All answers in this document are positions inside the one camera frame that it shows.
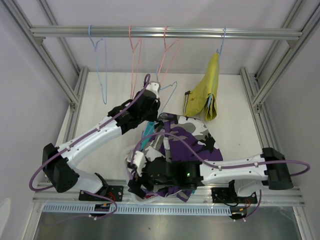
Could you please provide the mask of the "teal trousers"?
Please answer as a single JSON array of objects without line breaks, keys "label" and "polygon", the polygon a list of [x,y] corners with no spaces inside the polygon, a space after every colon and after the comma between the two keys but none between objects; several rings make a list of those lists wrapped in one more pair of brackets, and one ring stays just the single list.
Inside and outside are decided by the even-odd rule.
[{"label": "teal trousers", "polygon": [[[152,134],[155,130],[155,122],[148,122],[143,133],[142,133],[142,138],[146,138],[147,136],[149,136],[150,134]],[[142,143],[140,144],[140,150],[142,151],[147,143],[149,142],[150,138],[146,138],[145,140],[142,141]]]}]

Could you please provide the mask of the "purple grey camouflage trousers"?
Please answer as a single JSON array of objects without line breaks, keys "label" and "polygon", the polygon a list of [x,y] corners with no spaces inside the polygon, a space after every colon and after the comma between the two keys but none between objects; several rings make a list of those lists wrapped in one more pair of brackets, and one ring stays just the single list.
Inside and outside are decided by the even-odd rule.
[{"label": "purple grey camouflage trousers", "polygon": [[[142,141],[147,138],[150,140],[145,148],[140,150]],[[201,120],[165,112],[161,113],[155,121],[154,132],[142,138],[134,147],[133,152],[136,151],[144,155],[161,155],[169,162],[193,160],[221,162],[223,160],[216,140]],[[187,202],[194,191],[184,190],[170,196]]]}]

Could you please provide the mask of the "pink wire hanger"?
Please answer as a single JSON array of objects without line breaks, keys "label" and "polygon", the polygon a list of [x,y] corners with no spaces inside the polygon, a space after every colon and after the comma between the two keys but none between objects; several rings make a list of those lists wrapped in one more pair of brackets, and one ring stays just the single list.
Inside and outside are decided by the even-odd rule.
[{"label": "pink wire hanger", "polygon": [[[135,96],[135,90],[136,90],[136,84],[138,79],[138,73],[140,68],[140,62],[141,62],[141,50],[142,50],[142,42],[143,39],[139,38],[136,43],[133,42],[133,36],[132,36],[132,26],[129,26],[128,36],[130,41],[130,47],[132,52],[132,59],[131,59],[131,83],[130,83],[130,97],[133,99]],[[137,65],[135,68],[135,59],[136,59],[136,50],[138,48],[138,54],[137,54]]]}]

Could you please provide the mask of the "light blue wire hanger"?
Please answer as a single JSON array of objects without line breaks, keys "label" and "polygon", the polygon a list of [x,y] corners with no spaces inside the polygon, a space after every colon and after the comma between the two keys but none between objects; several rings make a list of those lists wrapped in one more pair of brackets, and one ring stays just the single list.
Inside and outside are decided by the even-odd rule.
[{"label": "light blue wire hanger", "polygon": [[[94,64],[95,64],[95,70],[98,78],[98,82],[101,89],[101,96],[102,101],[106,105],[108,103],[108,45],[107,45],[107,39],[106,38],[99,38],[98,40],[94,40],[93,38],[93,26],[89,25],[88,27],[88,36],[90,39],[90,42],[92,44],[93,52],[94,52]],[[102,62],[101,62],[101,49],[99,48],[100,45],[103,45],[103,53],[104,53],[104,67],[105,67],[105,73],[104,73],[104,79],[102,78]]]}]

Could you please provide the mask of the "white plastic basket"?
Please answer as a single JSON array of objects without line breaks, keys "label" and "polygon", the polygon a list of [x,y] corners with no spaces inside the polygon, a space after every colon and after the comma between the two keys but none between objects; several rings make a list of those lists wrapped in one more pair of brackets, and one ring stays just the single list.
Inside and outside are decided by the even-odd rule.
[{"label": "white plastic basket", "polygon": [[[134,147],[135,147],[134,145],[130,145],[130,146],[126,147],[121,153],[121,157],[124,160],[124,170],[123,171],[125,173],[125,181],[126,181],[127,184],[129,183],[129,180],[131,179],[131,173],[127,168],[126,158],[127,158],[128,154],[131,151],[133,151]],[[153,197],[153,198],[149,198],[149,199],[146,199],[146,198],[142,199],[142,198],[138,197],[137,195],[135,195],[134,193],[131,193],[131,192],[129,194],[131,196],[132,201],[137,205],[151,204],[151,203],[155,203],[156,201],[161,199],[161,197],[159,195],[155,194],[155,193],[151,193],[151,194],[155,194],[157,196]]]}]

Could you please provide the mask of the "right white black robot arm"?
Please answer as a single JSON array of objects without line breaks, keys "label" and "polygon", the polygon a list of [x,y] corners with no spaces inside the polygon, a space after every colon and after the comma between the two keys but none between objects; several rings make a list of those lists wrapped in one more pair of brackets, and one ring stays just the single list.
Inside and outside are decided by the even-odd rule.
[{"label": "right white black robot arm", "polygon": [[235,161],[167,161],[163,155],[134,154],[127,163],[129,191],[145,202],[149,194],[174,195],[198,187],[227,181],[228,198],[240,202],[253,192],[267,186],[270,190],[289,190],[293,182],[282,153],[263,148],[261,154]]}]

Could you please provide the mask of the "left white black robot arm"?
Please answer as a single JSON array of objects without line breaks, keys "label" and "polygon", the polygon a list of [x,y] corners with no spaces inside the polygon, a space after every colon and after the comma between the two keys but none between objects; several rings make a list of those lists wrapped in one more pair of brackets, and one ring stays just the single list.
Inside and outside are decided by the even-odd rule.
[{"label": "left white black robot arm", "polygon": [[87,173],[78,164],[103,144],[135,129],[144,121],[157,119],[159,94],[154,90],[139,91],[134,99],[114,107],[101,122],[86,133],[59,147],[48,144],[43,149],[43,172],[58,193],[72,188],[89,192],[96,200],[107,197],[109,185],[98,173]]}]

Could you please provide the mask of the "olive yellow trousers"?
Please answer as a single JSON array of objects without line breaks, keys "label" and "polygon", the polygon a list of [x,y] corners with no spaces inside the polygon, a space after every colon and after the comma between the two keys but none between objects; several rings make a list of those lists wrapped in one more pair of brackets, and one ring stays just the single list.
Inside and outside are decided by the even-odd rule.
[{"label": "olive yellow trousers", "polygon": [[216,71],[216,65],[219,55],[214,53],[208,62],[206,72],[202,80],[196,85],[193,90],[187,91],[184,94],[183,114],[187,117],[192,117],[200,113],[204,114],[204,119],[209,122],[217,117],[217,95],[219,85],[219,74],[216,80],[216,85],[213,90],[213,101],[210,108],[207,107],[208,99],[211,94],[213,78]]}]

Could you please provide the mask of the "blue hanger under olive trousers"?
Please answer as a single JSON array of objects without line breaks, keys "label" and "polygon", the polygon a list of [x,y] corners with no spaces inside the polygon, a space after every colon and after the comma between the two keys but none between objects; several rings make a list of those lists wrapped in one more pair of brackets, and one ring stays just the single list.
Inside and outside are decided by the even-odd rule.
[{"label": "blue hanger under olive trousers", "polygon": [[214,88],[215,88],[216,83],[217,83],[217,77],[219,76],[220,61],[221,61],[221,55],[222,55],[222,51],[223,51],[223,47],[224,47],[224,41],[225,41],[226,33],[227,33],[227,27],[225,27],[223,29],[223,37],[222,37],[220,49],[216,50],[216,53],[218,54],[218,60],[217,60],[217,64],[216,64],[216,69],[215,69],[215,74],[214,74],[214,78],[213,78],[213,83],[212,83],[212,87],[211,87],[210,96],[208,98],[208,103],[207,103],[207,107],[208,108],[210,108],[211,102],[213,101],[213,98],[214,98]]}]

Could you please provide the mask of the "aluminium hanging rail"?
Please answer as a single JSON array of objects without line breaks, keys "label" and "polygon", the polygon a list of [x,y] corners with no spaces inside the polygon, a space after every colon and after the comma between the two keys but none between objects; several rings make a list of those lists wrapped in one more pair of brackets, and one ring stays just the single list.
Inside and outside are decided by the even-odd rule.
[{"label": "aluminium hanging rail", "polygon": [[62,26],[35,25],[35,37],[57,38],[174,38],[235,40],[298,40],[303,32],[288,28],[200,28],[143,26]]}]

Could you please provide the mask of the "right aluminium frame posts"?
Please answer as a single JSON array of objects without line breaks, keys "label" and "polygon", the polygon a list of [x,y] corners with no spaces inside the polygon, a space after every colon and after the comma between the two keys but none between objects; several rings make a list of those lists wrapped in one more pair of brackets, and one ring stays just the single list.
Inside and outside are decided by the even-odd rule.
[{"label": "right aluminium frame posts", "polygon": [[320,165],[320,3],[294,1],[282,22],[299,40],[274,41],[254,72],[239,71],[258,145],[273,147],[315,172]]}]

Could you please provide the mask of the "aluminium frame posts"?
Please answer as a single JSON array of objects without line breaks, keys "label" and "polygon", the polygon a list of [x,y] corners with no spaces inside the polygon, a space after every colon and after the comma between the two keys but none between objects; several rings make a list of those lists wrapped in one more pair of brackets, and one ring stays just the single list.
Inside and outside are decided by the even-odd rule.
[{"label": "aluminium frame posts", "polygon": [[75,88],[67,82],[63,76],[60,68],[55,62],[54,58],[50,54],[48,48],[44,44],[45,37],[34,36],[31,29],[32,24],[29,21],[27,15],[16,0],[2,0],[0,6],[8,14],[14,24],[21,31],[26,41],[31,45],[33,50],[39,56],[44,63],[54,80],[65,94],[68,103],[69,110],[66,114],[64,123],[65,127],[61,129],[61,135],[63,136],[62,142],[68,142],[76,136],[77,126],[80,118],[81,107],[84,99],[85,88],[87,84],[89,68],[84,66],[80,67],[67,43],[63,37],[57,39],[60,47],[62,48],[67,59],[70,61],[71,66],[75,70],[77,81]]},{"label": "aluminium frame posts", "polygon": [[254,72],[239,71],[258,145],[273,147],[315,172],[320,165],[320,3],[294,1],[282,22],[299,40],[274,41]]}]

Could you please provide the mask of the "left aluminium frame posts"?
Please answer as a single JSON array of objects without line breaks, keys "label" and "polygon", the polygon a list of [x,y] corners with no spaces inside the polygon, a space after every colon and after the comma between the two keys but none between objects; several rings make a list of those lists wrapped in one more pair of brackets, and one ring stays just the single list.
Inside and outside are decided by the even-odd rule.
[{"label": "left aluminium frame posts", "polygon": [[16,0],[2,0],[0,6],[8,14],[14,24],[21,31],[26,41],[31,45],[33,50],[39,56],[44,63],[54,80],[65,94],[68,103],[69,110],[66,114],[64,123],[65,127],[61,129],[61,135],[63,136],[62,142],[68,142],[76,136],[77,126],[80,118],[81,107],[84,99],[85,88],[87,84],[89,68],[84,66],[80,67],[67,43],[63,37],[57,39],[60,47],[62,48],[67,59],[70,61],[71,66],[75,70],[77,81],[75,88],[67,82],[63,76],[60,68],[55,62],[54,58],[50,54],[48,48],[44,44],[45,37],[34,36],[31,29],[32,24],[29,21],[27,15]]}]

